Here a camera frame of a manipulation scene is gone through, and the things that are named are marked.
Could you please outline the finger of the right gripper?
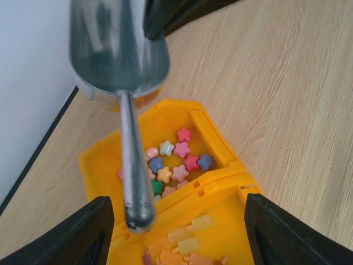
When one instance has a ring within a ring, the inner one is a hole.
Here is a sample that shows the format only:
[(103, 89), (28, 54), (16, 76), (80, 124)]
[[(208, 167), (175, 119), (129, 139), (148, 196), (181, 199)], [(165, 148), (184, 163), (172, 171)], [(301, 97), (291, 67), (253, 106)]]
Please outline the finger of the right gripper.
[(143, 13), (143, 32), (148, 39), (155, 39), (175, 16), (176, 1), (146, 0)]

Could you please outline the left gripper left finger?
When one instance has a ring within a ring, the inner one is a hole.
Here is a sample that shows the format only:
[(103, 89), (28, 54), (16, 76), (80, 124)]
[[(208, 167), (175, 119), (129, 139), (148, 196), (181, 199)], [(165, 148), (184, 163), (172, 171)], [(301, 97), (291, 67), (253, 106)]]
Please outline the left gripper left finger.
[(99, 196), (1, 264), (106, 264), (113, 227), (111, 199)]

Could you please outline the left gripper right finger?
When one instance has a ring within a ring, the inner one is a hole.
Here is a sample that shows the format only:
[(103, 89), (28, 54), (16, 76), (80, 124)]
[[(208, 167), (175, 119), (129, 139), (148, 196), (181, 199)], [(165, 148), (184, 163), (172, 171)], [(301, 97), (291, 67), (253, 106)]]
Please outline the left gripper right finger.
[(351, 250), (261, 194), (248, 194), (244, 219), (255, 264), (352, 264)]

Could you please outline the metal candy scoop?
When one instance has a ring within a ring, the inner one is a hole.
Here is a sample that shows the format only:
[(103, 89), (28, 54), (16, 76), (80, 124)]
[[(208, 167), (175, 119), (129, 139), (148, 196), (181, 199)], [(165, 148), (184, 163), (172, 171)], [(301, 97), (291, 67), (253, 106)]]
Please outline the metal candy scoop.
[(71, 1), (69, 61), (90, 100), (111, 99), (121, 115), (125, 219), (134, 234), (148, 231), (157, 213), (136, 104), (148, 103), (170, 69), (163, 31), (143, 32), (145, 1)]

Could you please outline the yellow bin with popsicle candies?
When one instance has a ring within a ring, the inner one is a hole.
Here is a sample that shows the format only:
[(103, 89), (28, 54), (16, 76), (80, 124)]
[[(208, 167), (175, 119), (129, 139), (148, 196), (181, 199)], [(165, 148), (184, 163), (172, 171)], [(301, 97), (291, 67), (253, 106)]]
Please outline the yellow bin with popsicle candies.
[(157, 201), (152, 229), (115, 233), (108, 264), (253, 264), (244, 212), (247, 195), (260, 193), (254, 178), (202, 177)]

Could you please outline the yellow bin with star candies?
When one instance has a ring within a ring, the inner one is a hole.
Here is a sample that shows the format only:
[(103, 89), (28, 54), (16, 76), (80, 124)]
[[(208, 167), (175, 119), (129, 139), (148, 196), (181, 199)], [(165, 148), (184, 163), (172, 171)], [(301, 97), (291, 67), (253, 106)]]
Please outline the yellow bin with star candies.
[[(245, 166), (230, 148), (207, 113), (196, 101), (164, 99), (138, 118), (144, 150), (160, 148), (169, 141), (171, 155), (159, 153), (162, 165), (170, 171), (181, 165), (188, 180), (202, 177), (207, 181), (246, 172)], [(117, 222), (124, 221), (121, 132), (118, 130), (99, 140), (78, 156), (88, 200), (109, 196)]]

